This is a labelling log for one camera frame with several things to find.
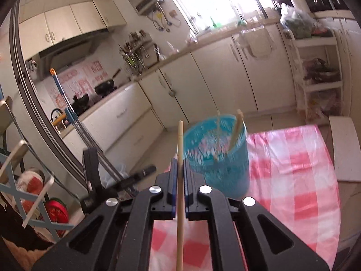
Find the tile floor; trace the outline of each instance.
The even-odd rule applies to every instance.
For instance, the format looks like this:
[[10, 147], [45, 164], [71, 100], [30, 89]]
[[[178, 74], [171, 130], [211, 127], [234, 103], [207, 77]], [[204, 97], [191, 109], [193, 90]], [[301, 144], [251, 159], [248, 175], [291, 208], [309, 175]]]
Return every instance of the tile floor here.
[[[264, 115], [244, 120], [249, 133], [261, 131], [284, 129], [305, 125], [305, 121], [296, 112], [286, 112], [280, 114]], [[326, 139], [328, 127], [321, 127], [321, 133]], [[148, 149], [139, 163], [133, 168], [133, 172], [147, 165], [154, 164], [157, 167], [156, 174], [148, 177], [138, 184], [138, 189], [144, 189], [154, 184], [156, 175], [164, 172], [169, 166], [170, 160], [176, 153], [177, 132], [164, 131], [154, 144]]]

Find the white shelf rack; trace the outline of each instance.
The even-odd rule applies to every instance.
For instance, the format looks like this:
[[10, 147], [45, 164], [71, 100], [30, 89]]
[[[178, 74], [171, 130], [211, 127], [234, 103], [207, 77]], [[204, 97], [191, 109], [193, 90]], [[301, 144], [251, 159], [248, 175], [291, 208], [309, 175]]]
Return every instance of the white shelf rack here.
[[[339, 89], [339, 95], [340, 100], [342, 101], [343, 95], [342, 95], [342, 69], [341, 69], [341, 60], [340, 60], [340, 54], [338, 51], [337, 46], [337, 40], [335, 37], [335, 33], [333, 30], [330, 30], [332, 32], [332, 37], [312, 37], [310, 39], [295, 39], [295, 36], [293, 35], [292, 31], [290, 30], [283, 30], [283, 33], [285, 35], [284, 42], [287, 48], [287, 53], [290, 56], [290, 63], [291, 63], [291, 69], [292, 74], [294, 77], [294, 84], [295, 84], [295, 93], [296, 93], [296, 104], [297, 104], [297, 110], [300, 112], [302, 110], [305, 110], [306, 114], [306, 123], [308, 124], [317, 124], [317, 125], [325, 125], [329, 124], [328, 117], [324, 117], [322, 119], [315, 119], [315, 120], [309, 120], [307, 116], [309, 115], [309, 95], [310, 93], [317, 92], [317, 91], [326, 91], [329, 89]], [[336, 51], [336, 57], [333, 58], [333, 67], [336, 67], [340, 71], [340, 80], [336, 82], [327, 82], [327, 83], [317, 83], [317, 84], [306, 84], [303, 78], [306, 76], [304, 68], [303, 68], [303, 62], [307, 60], [305, 56], [302, 56], [304, 54], [308, 53], [307, 48], [315, 48], [315, 47], [324, 47], [324, 51], [326, 54], [326, 61], [328, 64], [330, 64], [330, 56], [329, 56], [329, 48], [335, 48]], [[297, 93], [302, 93], [302, 97], [297, 96]]]

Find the blue plastic bucket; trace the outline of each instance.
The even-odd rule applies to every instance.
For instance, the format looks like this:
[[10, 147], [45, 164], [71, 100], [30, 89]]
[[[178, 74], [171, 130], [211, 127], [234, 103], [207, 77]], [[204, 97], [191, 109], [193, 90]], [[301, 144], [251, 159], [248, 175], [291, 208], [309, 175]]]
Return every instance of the blue plastic bucket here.
[[250, 185], [247, 151], [247, 130], [243, 123], [234, 148], [227, 153], [236, 123], [234, 115], [220, 117], [220, 141], [217, 150], [217, 117], [209, 118], [184, 134], [184, 158], [188, 158], [192, 170], [201, 173], [205, 181], [230, 198], [240, 198]]

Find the checkered tablecloth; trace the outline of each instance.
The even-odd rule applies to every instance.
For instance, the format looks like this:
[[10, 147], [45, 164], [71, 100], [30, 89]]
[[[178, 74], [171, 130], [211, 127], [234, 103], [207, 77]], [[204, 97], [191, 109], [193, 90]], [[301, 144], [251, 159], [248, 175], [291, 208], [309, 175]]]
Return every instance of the checkered tablecloth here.
[[[335, 171], [317, 126], [250, 134], [250, 189], [271, 214], [320, 255], [332, 269], [340, 233]], [[176, 219], [155, 221], [150, 271], [176, 269]], [[208, 227], [188, 221], [184, 270], [211, 271]]]

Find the silver screw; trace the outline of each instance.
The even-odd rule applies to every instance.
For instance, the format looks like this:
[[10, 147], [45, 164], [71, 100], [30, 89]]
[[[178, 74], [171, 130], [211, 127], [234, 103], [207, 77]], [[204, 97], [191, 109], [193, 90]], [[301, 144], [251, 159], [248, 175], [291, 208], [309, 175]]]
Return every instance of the silver screw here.
[[209, 194], [209, 193], [212, 191], [212, 188], [211, 188], [209, 185], [202, 185], [202, 186], [199, 188], [199, 191], [200, 191], [202, 194]]
[[160, 186], [157, 186], [157, 185], [151, 186], [151, 187], [149, 188], [149, 191], [150, 191], [152, 194], [160, 193], [161, 190], [162, 190], [162, 188], [161, 188]]
[[115, 206], [116, 204], [118, 204], [118, 199], [110, 198], [110, 199], [107, 199], [107, 201], [105, 203], [107, 206], [112, 207], [112, 206]]
[[253, 199], [253, 198], [251, 198], [250, 196], [248, 196], [248, 197], [246, 197], [246, 198], [243, 199], [243, 203], [244, 203], [246, 206], [251, 207], [251, 206], [254, 206], [254, 205], [255, 205], [256, 200]]

